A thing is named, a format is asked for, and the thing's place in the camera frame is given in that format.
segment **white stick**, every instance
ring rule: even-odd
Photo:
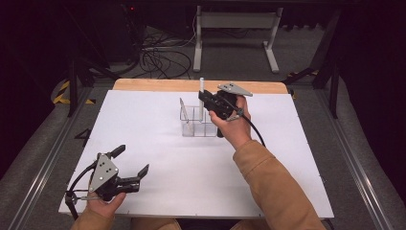
[[[203,93],[204,91],[204,78],[200,78],[200,92]],[[199,106],[199,121],[203,122],[203,105],[204,103],[200,100]]]

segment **gray floor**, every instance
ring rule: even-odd
[[[271,74],[261,42],[267,33],[250,32],[243,39],[230,38],[225,34],[208,33],[204,38],[202,69],[199,73],[190,71],[191,79],[225,81],[281,81],[289,72],[305,69],[311,61],[318,42],[323,34],[320,29],[295,29],[287,32],[280,29],[274,44],[274,53],[281,72]],[[192,44],[176,51],[193,58]],[[186,60],[178,56],[178,61]],[[176,68],[169,73],[178,73]],[[125,75],[130,78],[139,74],[140,69]],[[330,115],[326,112],[324,98],[328,88],[313,90],[310,86],[313,77],[306,77],[289,86],[294,89],[294,100],[308,143],[312,149],[320,174],[326,180],[327,194],[335,215],[331,220],[335,229],[382,229],[374,222],[374,217],[360,193],[359,183],[348,165],[342,140],[337,135]],[[81,89],[88,99],[96,99],[95,104],[84,104],[75,119],[67,119],[68,104],[57,104],[54,111],[36,131],[25,148],[21,150],[8,173],[0,181],[0,229],[68,229],[73,220],[57,212],[63,198],[66,184],[79,161],[83,150],[82,140],[75,136],[86,128],[92,128],[97,118],[103,98],[111,89],[113,81],[97,80],[92,89]],[[336,123],[345,133],[351,152],[359,160],[363,172],[369,179],[378,203],[385,217],[394,229],[406,229],[406,210],[392,184],[382,172],[373,156],[356,114],[351,106],[345,84],[340,81]],[[71,125],[68,133],[64,127]],[[66,134],[64,142],[58,142],[61,133]],[[36,176],[46,169],[41,167],[50,158],[55,164],[48,169],[43,179]],[[43,185],[36,197],[24,200],[33,184]],[[21,204],[31,203],[32,208],[21,209]],[[129,220],[118,217],[113,229],[128,229]]]

